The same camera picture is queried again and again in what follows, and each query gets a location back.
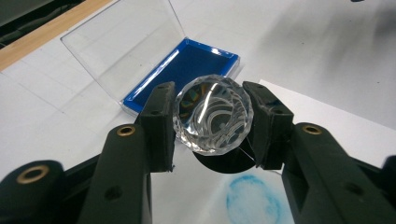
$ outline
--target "faceted glass crystal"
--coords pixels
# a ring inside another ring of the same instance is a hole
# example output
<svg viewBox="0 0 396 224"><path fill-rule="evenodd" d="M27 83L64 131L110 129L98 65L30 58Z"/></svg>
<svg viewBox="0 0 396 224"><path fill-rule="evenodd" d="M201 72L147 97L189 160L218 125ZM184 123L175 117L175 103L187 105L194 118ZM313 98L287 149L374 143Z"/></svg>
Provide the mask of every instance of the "faceted glass crystal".
<svg viewBox="0 0 396 224"><path fill-rule="evenodd" d="M198 77L175 101L177 138L202 155L222 155L239 147L252 120L250 97L228 77Z"/></svg>

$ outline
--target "black plastic part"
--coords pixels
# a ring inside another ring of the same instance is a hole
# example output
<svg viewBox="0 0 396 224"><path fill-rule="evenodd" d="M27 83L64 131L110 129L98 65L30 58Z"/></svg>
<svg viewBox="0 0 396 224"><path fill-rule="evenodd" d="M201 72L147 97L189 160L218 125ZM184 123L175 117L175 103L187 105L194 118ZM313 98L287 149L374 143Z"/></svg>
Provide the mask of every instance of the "black plastic part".
<svg viewBox="0 0 396 224"><path fill-rule="evenodd" d="M377 188L382 189L381 169L364 161L357 160L355 158L352 158L352 160L364 172L364 174L370 179L370 181L373 182L373 184L375 184Z"/></svg>
<svg viewBox="0 0 396 224"><path fill-rule="evenodd" d="M0 184L0 223L51 223L64 196L64 170L57 161L33 161Z"/></svg>
<svg viewBox="0 0 396 224"><path fill-rule="evenodd" d="M380 176L380 186L396 210L396 156L387 158Z"/></svg>
<svg viewBox="0 0 396 224"><path fill-rule="evenodd" d="M324 128L297 124L287 158L282 179L295 223L396 223L382 190Z"/></svg>
<svg viewBox="0 0 396 224"><path fill-rule="evenodd" d="M282 168L282 150L290 139L293 113L264 86L245 81L254 118L247 138L255 155L256 166L264 170Z"/></svg>
<svg viewBox="0 0 396 224"><path fill-rule="evenodd" d="M81 2L83 0L26 1L18 4L15 4L14 1L1 1L2 9L19 17L5 24L2 24L4 21L0 21L0 49Z"/></svg>
<svg viewBox="0 0 396 224"><path fill-rule="evenodd" d="M136 122L147 134L150 171L172 171L175 149L173 108L175 83L166 82L154 88Z"/></svg>
<svg viewBox="0 0 396 224"><path fill-rule="evenodd" d="M121 125L107 136L78 223L151 223L150 189L143 128Z"/></svg>
<svg viewBox="0 0 396 224"><path fill-rule="evenodd" d="M64 172L68 191L61 203L59 213L52 221L53 224L77 223L99 156L90 158Z"/></svg>
<svg viewBox="0 0 396 224"><path fill-rule="evenodd" d="M219 156L203 156L193 153L196 159L205 167L222 174L237 174L254 166L253 152L245 139L241 146Z"/></svg>

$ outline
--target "blue stain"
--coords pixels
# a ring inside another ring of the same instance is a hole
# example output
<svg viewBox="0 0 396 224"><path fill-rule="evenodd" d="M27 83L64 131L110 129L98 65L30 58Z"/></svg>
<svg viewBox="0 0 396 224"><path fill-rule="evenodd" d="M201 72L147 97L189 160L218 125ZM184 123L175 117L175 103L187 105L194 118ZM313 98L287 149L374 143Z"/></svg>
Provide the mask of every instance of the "blue stain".
<svg viewBox="0 0 396 224"><path fill-rule="evenodd" d="M233 224L280 223L279 200L254 175L235 179L228 189L226 203L228 217Z"/></svg>

